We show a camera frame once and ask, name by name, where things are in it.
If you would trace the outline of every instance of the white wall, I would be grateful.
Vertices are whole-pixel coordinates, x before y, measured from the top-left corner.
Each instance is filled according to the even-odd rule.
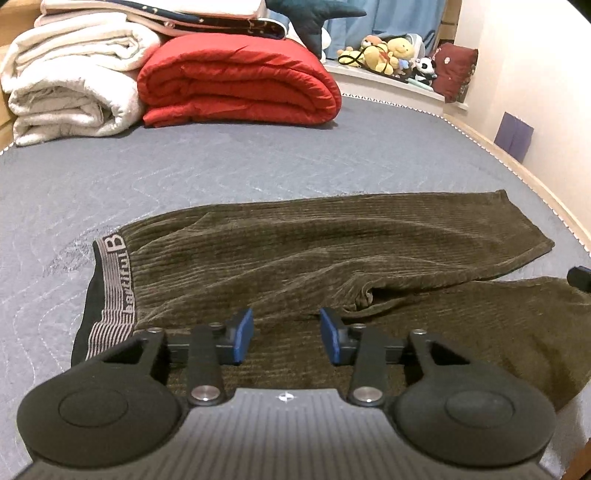
[[[463,0],[456,44],[479,49],[463,120],[534,127],[524,165],[591,231],[591,24],[567,0]]]

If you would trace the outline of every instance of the purple book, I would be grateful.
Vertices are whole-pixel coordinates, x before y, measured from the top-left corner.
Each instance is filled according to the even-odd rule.
[[[495,144],[518,162],[523,163],[533,134],[533,127],[505,112],[499,131],[496,133]]]

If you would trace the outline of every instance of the silver screw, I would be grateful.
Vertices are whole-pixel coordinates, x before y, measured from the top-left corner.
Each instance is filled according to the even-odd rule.
[[[359,387],[353,391],[355,400],[372,403],[382,398],[383,393],[374,387]]]
[[[213,385],[200,385],[191,390],[191,396],[199,401],[212,401],[218,398],[220,394],[220,389]]]

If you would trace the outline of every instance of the white crosshair logo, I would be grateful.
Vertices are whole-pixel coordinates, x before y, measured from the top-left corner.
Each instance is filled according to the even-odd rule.
[[[283,392],[277,398],[279,398],[279,400],[281,400],[282,402],[287,403],[287,402],[293,400],[295,397],[289,392]]]

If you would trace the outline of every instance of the gray bedsheet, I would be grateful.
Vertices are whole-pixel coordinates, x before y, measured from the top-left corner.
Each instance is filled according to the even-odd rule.
[[[344,98],[324,128],[139,127],[10,148],[0,157],[0,480],[29,462],[15,425],[19,402],[69,367],[95,237],[208,203],[497,189],[556,242],[506,278],[591,267],[562,221],[498,160],[440,118],[383,103]],[[555,473],[591,432],[591,415],[582,415],[589,397],[584,391],[561,413],[559,448],[544,458]]]

